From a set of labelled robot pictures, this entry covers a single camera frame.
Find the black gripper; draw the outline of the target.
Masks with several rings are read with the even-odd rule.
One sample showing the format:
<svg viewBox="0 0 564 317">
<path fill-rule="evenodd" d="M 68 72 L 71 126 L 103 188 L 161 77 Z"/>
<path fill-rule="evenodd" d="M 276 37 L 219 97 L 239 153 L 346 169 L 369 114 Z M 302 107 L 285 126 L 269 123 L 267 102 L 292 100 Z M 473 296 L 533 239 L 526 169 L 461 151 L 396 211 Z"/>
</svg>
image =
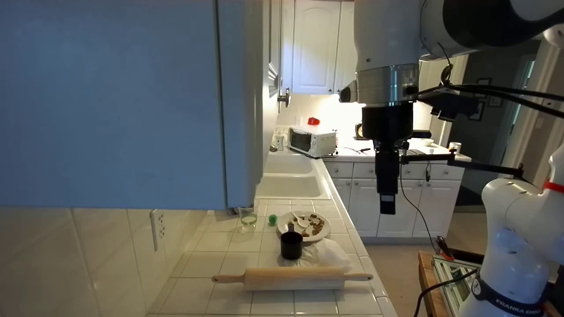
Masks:
<svg viewBox="0 0 564 317">
<path fill-rule="evenodd" d="M 412 133 L 412 105 L 364 107 L 360 111 L 362 135 L 373 141 L 376 193 L 382 215 L 394 215 L 397 193 L 396 149 Z"/>
</svg>

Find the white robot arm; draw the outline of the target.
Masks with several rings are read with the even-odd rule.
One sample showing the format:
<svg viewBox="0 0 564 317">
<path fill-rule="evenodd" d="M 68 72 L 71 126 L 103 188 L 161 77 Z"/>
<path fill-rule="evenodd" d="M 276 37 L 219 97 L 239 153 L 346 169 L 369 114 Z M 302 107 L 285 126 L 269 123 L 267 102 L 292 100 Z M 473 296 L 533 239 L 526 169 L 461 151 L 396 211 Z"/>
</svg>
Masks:
<svg viewBox="0 0 564 317">
<path fill-rule="evenodd" d="M 412 132 L 422 58 L 503 47 L 564 23 L 564 0 L 353 0 L 362 135 L 373 141 L 380 209 L 394 211 L 397 149 Z M 540 317 L 551 264 L 564 262 L 561 153 L 533 193 L 519 179 L 482 188 L 487 244 L 461 317 Z"/>
</svg>

